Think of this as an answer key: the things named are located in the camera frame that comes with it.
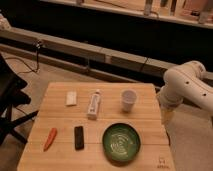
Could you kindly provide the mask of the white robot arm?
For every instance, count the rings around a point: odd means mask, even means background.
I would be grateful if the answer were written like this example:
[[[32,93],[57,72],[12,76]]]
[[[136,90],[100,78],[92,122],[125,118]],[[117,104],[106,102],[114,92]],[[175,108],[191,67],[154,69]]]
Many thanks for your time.
[[[205,66],[199,61],[173,66],[164,73],[164,85],[157,93],[164,125],[171,121],[173,110],[184,99],[207,111],[213,119],[213,87],[202,81],[205,73]]]

